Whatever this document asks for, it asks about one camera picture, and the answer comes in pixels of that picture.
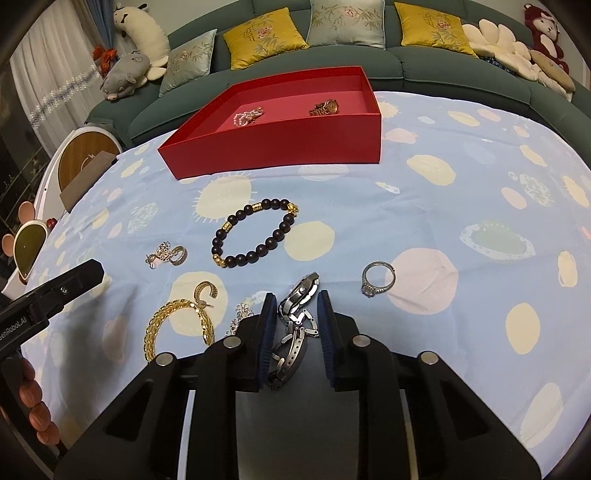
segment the watch face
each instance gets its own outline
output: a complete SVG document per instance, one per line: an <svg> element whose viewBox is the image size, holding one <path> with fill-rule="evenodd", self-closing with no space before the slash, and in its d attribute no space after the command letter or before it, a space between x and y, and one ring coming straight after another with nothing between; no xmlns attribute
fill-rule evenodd
<svg viewBox="0 0 591 480"><path fill-rule="evenodd" d="M336 113L337 111L339 111L339 104L336 102L336 100L327 100L324 104L324 107L330 113Z"/></svg>

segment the red jewelry box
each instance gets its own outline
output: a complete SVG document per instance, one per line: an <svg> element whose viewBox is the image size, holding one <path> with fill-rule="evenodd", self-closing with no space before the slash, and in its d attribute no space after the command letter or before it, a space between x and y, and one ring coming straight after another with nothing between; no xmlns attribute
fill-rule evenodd
<svg viewBox="0 0 591 480"><path fill-rule="evenodd" d="M328 99L333 115L310 116ZM262 107L245 127L237 113ZM224 91L158 149L177 180L286 165L379 163L382 116L361 67L282 73Z"/></svg>

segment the blue curtain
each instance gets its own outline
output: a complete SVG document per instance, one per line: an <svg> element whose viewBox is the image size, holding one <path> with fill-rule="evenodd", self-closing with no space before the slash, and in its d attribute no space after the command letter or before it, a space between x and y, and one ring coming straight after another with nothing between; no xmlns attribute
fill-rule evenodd
<svg viewBox="0 0 591 480"><path fill-rule="evenodd" d="M113 48L115 41L115 26L113 24L113 8L111 0L86 0L90 14L95 21L96 28L105 48Z"/></svg>

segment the light green pillow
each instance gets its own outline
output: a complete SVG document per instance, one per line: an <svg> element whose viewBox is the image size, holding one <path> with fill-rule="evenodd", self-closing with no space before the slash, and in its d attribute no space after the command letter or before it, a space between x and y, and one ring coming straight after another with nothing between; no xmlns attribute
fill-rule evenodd
<svg viewBox="0 0 591 480"><path fill-rule="evenodd" d="M170 52L160 97L191 80L209 75L216 32L217 29L205 32Z"/></svg>
<svg viewBox="0 0 591 480"><path fill-rule="evenodd" d="M386 48L385 0L311 0L312 17L306 43L367 45Z"/></svg>

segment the gold watch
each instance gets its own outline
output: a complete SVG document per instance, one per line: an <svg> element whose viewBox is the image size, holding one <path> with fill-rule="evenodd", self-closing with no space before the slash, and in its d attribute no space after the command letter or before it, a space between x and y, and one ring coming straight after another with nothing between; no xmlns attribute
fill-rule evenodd
<svg viewBox="0 0 591 480"><path fill-rule="evenodd" d="M325 102L319 103L312 110L310 110L310 116L333 115L334 113L338 113L338 111L339 104L337 101L329 99Z"/></svg>

